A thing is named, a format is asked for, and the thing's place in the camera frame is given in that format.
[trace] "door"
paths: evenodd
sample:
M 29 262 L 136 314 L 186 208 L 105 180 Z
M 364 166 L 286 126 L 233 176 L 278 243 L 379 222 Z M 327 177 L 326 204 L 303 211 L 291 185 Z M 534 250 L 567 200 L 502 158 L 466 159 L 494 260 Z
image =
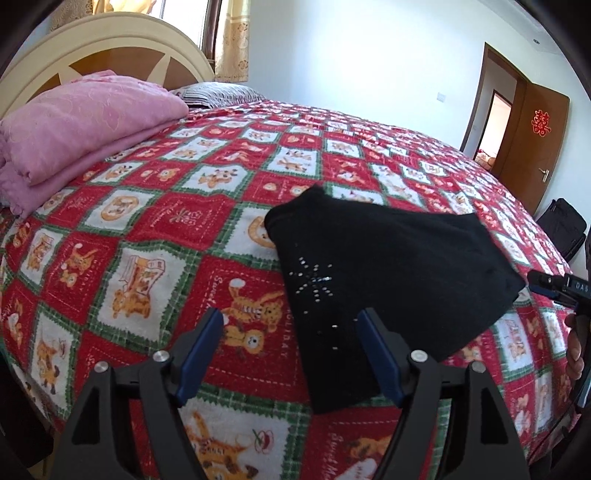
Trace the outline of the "door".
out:
M 558 160 L 569 103 L 562 93 L 527 83 L 515 135 L 498 179 L 532 215 Z

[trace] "cream headboard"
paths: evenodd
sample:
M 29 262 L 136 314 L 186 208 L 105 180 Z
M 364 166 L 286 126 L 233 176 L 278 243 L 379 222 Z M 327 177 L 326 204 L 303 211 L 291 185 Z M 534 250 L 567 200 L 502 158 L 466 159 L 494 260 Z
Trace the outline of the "cream headboard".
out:
M 107 69 L 169 90 L 214 77 L 203 52 L 172 25 L 129 12 L 92 15 L 58 28 L 5 72 L 0 118 L 45 90 Z

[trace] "window frame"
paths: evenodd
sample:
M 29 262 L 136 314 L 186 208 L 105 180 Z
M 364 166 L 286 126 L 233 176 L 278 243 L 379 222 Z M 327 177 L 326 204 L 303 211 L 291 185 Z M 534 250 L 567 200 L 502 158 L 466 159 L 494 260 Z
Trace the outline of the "window frame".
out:
M 162 0 L 162 4 L 160 5 L 160 13 L 158 14 L 159 19 L 164 18 L 165 8 L 166 0 Z M 203 45 L 201 46 L 201 50 L 213 69 L 215 68 L 216 37 L 221 11 L 222 0 L 208 0 L 207 9 L 205 10 L 205 19 L 203 22 Z

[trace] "red bedspread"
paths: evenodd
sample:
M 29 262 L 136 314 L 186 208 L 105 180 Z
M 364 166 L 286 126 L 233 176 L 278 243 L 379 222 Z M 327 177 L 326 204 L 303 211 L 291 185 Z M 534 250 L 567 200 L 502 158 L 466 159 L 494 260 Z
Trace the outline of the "red bedspread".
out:
M 272 206 L 316 182 L 339 198 L 476 212 L 521 274 L 568 269 L 519 201 L 430 137 L 270 101 L 194 112 L 97 164 L 26 220 L 2 211 L 0 345 L 44 414 L 62 428 L 95 362 L 141 361 L 216 306 L 225 335 L 206 384 L 181 411 L 209 478 L 370 478 L 397 411 L 377 398 L 311 415 L 262 223 Z M 485 362 L 526 452 L 566 405 L 565 315 L 526 289 L 449 359 Z M 156 476 L 133 412 L 145 473 Z M 439 461 L 448 415 L 442 404 L 425 476 Z

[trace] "folded pink blanket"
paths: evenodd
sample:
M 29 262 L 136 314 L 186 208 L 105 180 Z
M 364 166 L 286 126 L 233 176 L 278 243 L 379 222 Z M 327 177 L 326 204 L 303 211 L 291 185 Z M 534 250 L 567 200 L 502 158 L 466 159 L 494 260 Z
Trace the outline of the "folded pink blanket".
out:
M 175 123 L 174 121 L 166 122 L 157 127 L 148 128 L 111 142 L 85 155 L 77 162 L 37 185 L 29 185 L 26 179 L 17 172 L 14 164 L 8 162 L 0 168 L 0 197 L 10 204 L 10 210 L 13 214 L 19 215 L 21 218 L 28 217 L 48 201 L 52 195 L 59 192 L 73 179 L 85 173 L 96 163 L 143 142 Z
M 166 89 L 114 72 L 93 73 L 41 93 L 0 121 L 0 166 L 30 185 L 128 135 L 187 116 Z

